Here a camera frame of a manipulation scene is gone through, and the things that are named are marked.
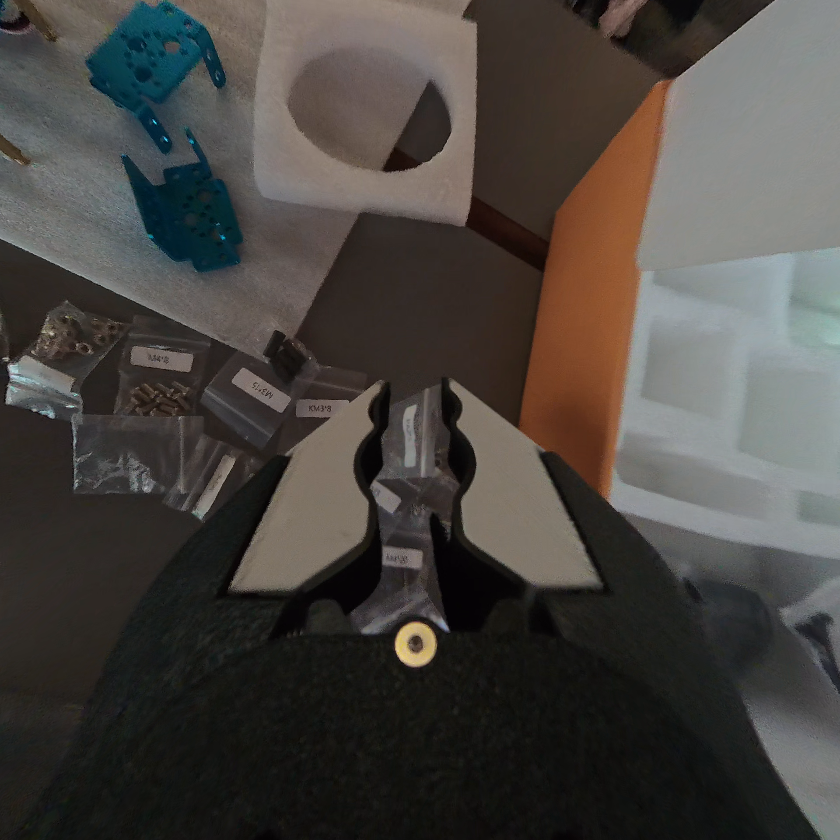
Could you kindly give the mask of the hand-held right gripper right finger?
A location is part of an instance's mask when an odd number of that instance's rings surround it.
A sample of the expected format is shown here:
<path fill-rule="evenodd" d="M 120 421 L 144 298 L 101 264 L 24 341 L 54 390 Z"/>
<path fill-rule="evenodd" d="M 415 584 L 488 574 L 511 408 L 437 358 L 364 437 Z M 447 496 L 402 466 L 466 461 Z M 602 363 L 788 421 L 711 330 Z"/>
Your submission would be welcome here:
<path fill-rule="evenodd" d="M 455 379 L 440 386 L 452 524 L 465 548 L 543 592 L 603 592 L 603 578 L 545 462 L 546 451 Z"/>

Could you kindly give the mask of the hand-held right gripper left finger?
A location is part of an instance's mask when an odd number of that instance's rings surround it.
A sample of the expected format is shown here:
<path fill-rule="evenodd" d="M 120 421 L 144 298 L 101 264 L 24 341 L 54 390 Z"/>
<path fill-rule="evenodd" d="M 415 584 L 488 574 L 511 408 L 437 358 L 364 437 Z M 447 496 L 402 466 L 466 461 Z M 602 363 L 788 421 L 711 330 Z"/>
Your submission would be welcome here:
<path fill-rule="evenodd" d="M 297 444 L 228 587 L 232 595 L 368 597 L 382 576 L 372 482 L 391 388 L 376 381 Z"/>

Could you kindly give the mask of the pile of small screw bags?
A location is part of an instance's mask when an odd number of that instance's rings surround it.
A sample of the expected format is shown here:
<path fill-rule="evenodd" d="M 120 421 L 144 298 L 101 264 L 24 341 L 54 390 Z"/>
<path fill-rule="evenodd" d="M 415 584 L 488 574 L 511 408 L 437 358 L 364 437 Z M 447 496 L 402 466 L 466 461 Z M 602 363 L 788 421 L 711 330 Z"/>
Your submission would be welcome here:
<path fill-rule="evenodd" d="M 71 424 L 77 494 L 159 497 L 204 522 L 256 476 L 259 454 L 291 455 L 368 388 L 281 332 L 261 360 L 236 352 L 205 381 L 209 351 L 172 320 L 127 324 L 65 301 L 16 356 L 2 321 L 2 401 Z M 418 617 L 446 631 L 429 531 L 435 518 L 449 533 L 456 489 L 440 386 L 393 402 L 389 418 L 371 483 L 383 571 L 351 622 L 379 634 Z"/>

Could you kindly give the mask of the grey desk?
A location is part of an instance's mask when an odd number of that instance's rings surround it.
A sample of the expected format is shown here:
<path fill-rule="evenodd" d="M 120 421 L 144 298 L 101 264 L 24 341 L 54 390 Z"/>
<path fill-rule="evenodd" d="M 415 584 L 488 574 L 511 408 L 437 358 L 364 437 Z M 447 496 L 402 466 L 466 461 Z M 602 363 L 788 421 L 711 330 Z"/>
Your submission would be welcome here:
<path fill-rule="evenodd" d="M 561 2 L 474 2 L 474 191 L 542 240 L 662 78 Z M 518 420 L 542 273 L 466 227 L 363 215 L 301 326 L 320 361 L 392 384 L 450 375 Z M 2 405 L 2 838 L 49 782 L 138 600 L 198 522 L 157 497 L 76 496 L 67 423 Z"/>

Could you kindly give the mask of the orange and white cardboard box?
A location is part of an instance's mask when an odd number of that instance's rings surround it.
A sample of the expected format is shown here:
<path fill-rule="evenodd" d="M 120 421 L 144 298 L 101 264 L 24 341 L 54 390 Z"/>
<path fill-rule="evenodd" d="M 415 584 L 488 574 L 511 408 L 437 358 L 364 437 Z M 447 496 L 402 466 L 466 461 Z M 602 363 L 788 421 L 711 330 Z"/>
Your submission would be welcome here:
<path fill-rule="evenodd" d="M 554 218 L 521 428 L 676 564 L 796 627 L 752 677 L 838 758 L 838 2 L 771 2 L 657 85 Z"/>

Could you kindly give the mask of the white foam block with hole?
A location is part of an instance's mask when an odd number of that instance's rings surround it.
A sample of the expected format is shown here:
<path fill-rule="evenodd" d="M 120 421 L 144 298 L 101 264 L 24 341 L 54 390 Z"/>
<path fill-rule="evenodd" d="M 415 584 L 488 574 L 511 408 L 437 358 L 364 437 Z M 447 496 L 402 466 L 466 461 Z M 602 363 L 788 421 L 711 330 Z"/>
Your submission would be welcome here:
<path fill-rule="evenodd" d="M 254 107 L 262 196 L 463 226 L 473 193 L 477 24 L 413 2 L 267 2 Z M 443 147 L 385 163 L 428 86 Z"/>

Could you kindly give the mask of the white foam sheet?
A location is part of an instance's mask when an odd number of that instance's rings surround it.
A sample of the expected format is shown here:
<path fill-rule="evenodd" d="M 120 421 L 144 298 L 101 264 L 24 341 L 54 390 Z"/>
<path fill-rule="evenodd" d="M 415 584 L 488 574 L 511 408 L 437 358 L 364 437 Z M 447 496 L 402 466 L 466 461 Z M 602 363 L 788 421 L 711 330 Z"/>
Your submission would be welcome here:
<path fill-rule="evenodd" d="M 32 161 L 2 159 L 2 240 L 231 347 L 261 354 L 274 330 L 295 333 L 355 217 L 276 203 L 257 190 L 253 109 L 266 2 L 176 2 L 203 24 L 227 76 L 202 62 L 160 108 L 174 148 L 163 155 L 127 111 L 89 82 L 86 58 L 133 2 L 35 2 L 57 32 L 2 36 L 2 135 Z M 150 181 L 196 158 L 190 128 L 234 205 L 243 244 L 232 268 L 196 272 L 152 243 L 122 154 Z"/>

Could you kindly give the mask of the blue perforated metal bracket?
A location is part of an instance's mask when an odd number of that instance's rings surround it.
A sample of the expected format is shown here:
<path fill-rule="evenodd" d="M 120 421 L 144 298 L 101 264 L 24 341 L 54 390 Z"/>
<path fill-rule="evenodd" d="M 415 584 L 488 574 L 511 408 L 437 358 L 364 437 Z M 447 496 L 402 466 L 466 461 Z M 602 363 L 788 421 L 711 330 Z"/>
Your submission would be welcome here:
<path fill-rule="evenodd" d="M 163 154 L 170 131 L 152 109 L 162 104 L 202 61 L 217 89 L 227 78 L 207 28 L 172 2 L 136 3 L 86 60 L 90 84 L 130 112 Z"/>
<path fill-rule="evenodd" d="M 240 264 L 244 237 L 225 183 L 216 178 L 194 134 L 185 136 L 196 160 L 164 169 L 153 184 L 127 154 L 122 154 L 147 238 L 175 262 L 189 262 L 207 273 Z"/>

